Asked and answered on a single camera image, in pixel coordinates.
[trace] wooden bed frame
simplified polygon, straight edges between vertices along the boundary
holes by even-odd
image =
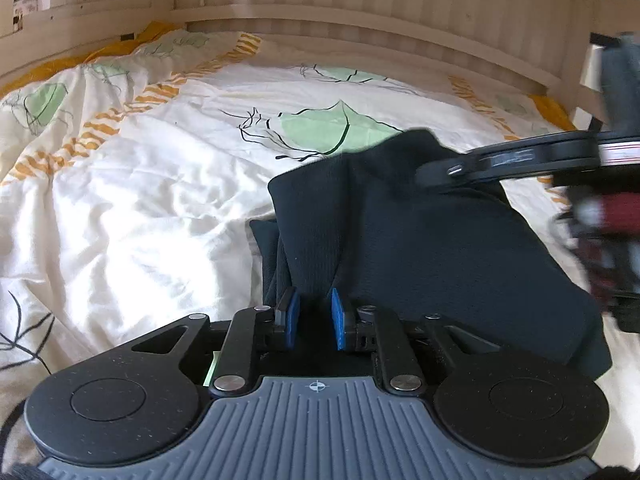
[[[375,54],[548,94],[606,121],[581,84],[590,33],[640,28],[640,0],[51,0],[12,33],[0,1],[0,85],[44,60],[89,52],[151,20],[244,30],[308,49]]]

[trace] folded clothing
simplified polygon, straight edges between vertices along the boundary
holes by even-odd
[[[596,378],[611,360],[593,298],[572,283],[498,184],[427,190],[425,162],[449,158],[409,130],[269,183],[275,220],[252,221],[264,303],[288,286],[315,303],[331,288],[403,319],[440,313]]]

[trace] white bed sheet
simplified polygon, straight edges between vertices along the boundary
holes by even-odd
[[[416,126],[456,150],[558,131],[524,95],[437,72],[411,87],[352,68],[359,63],[376,60],[180,30],[2,99],[5,469],[37,460],[12,413],[50,372],[191,312],[229,319],[260,303],[248,220],[273,214],[268,181],[334,148],[346,120],[350,133],[337,151]],[[505,188],[584,285],[546,227],[562,199],[537,179]],[[614,367],[598,384],[611,422],[596,459],[637,466],[638,338],[608,318],[606,335]]]

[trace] gray ribbed plate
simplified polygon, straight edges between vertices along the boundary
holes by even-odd
[[[58,480],[582,480],[588,458],[549,468],[493,462],[452,441],[420,400],[372,378],[265,378],[215,401],[180,444],[133,465],[86,468],[46,459]]]

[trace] label with red stripes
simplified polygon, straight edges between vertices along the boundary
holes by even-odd
[[[640,142],[601,144],[600,161],[603,166],[640,164]]]

